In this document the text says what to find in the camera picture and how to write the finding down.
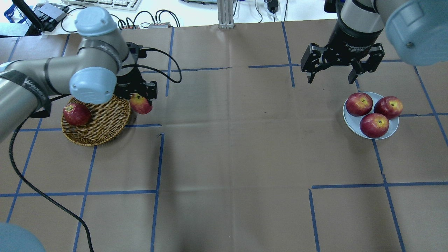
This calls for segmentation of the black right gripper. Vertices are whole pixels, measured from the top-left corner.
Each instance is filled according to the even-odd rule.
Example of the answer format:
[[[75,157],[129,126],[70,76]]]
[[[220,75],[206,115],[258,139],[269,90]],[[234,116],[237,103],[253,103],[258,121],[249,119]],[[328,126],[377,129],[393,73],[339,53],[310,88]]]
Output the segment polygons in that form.
[[[327,44],[321,47],[310,43],[301,58],[301,71],[307,74],[307,82],[311,84],[316,73],[332,66],[352,66],[349,84],[365,72],[375,72],[385,56],[382,43],[376,43],[379,34],[359,32],[337,21]]]

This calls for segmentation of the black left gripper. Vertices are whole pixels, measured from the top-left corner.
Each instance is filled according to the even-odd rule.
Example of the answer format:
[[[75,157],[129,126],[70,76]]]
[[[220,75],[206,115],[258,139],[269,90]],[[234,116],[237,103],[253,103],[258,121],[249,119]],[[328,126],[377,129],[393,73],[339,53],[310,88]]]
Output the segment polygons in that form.
[[[144,80],[138,67],[134,64],[128,64],[123,67],[124,70],[128,68],[130,68],[129,71],[117,76],[114,95],[121,99],[130,99],[131,94],[137,93],[149,101],[157,99],[157,82]]]

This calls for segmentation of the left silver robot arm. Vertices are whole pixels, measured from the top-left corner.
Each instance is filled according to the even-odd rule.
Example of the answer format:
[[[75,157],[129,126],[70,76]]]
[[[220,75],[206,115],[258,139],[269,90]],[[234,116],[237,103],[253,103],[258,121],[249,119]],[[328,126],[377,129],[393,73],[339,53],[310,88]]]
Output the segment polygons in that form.
[[[13,145],[23,124],[51,111],[50,96],[73,95],[90,104],[108,102],[124,91],[150,94],[137,64],[141,48],[130,49],[108,11],[101,7],[82,10],[75,20],[83,38],[74,56],[7,62],[1,65],[1,140],[11,136],[9,157],[21,182],[77,219],[85,228],[90,251],[90,230],[78,215],[32,185],[18,170]]]

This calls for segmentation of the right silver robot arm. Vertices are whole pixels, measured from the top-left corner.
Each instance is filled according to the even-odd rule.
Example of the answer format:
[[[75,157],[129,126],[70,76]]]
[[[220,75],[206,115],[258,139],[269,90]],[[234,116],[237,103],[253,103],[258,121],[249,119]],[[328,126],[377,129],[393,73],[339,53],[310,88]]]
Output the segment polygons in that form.
[[[352,66],[352,84],[365,72],[376,71],[384,47],[377,43],[384,32],[402,62],[427,66],[446,62],[446,0],[326,0],[324,11],[337,14],[328,43],[309,44],[301,70],[312,83],[316,73],[333,66]]]

